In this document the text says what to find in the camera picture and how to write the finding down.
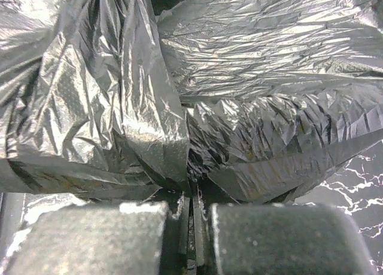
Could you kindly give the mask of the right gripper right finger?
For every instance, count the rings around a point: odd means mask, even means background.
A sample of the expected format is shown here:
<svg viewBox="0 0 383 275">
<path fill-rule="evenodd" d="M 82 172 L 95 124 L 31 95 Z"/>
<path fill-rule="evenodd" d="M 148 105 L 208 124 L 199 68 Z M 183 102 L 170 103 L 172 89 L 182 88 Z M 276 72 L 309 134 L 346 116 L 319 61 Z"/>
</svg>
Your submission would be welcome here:
<svg viewBox="0 0 383 275">
<path fill-rule="evenodd" d="M 193 197 L 197 274 L 375 274 L 355 220 L 325 204 Z"/>
</svg>

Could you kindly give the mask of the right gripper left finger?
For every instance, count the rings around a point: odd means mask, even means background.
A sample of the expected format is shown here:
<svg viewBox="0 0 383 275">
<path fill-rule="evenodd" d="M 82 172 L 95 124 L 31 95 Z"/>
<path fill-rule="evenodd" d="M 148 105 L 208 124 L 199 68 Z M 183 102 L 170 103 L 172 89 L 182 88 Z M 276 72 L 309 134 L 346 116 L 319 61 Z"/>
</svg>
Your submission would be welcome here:
<svg viewBox="0 0 383 275">
<path fill-rule="evenodd" d="M 91 203 L 71 194 L 28 200 L 2 274 L 182 274 L 189 201 Z"/>
</svg>

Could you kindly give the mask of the black trash bag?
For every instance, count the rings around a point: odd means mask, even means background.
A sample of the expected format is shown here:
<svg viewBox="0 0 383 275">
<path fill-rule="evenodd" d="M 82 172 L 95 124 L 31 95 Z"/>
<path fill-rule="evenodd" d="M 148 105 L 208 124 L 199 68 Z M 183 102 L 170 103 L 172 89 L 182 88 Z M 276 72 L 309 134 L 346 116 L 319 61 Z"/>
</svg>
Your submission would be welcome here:
<svg viewBox="0 0 383 275">
<path fill-rule="evenodd" d="M 1 190 L 299 197 L 382 139 L 382 0 L 1 0 Z"/>
</svg>

